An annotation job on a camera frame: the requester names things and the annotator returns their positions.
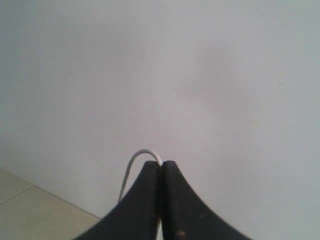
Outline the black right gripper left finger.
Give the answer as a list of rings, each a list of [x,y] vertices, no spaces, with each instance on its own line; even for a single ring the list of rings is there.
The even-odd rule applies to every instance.
[[[146,161],[122,200],[77,240],[154,240],[159,222],[160,167]]]

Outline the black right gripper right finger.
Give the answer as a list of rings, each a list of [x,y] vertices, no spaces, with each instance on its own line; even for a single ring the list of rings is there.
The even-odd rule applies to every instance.
[[[165,240],[249,239],[201,200],[175,161],[162,164],[161,187],[161,223]]]

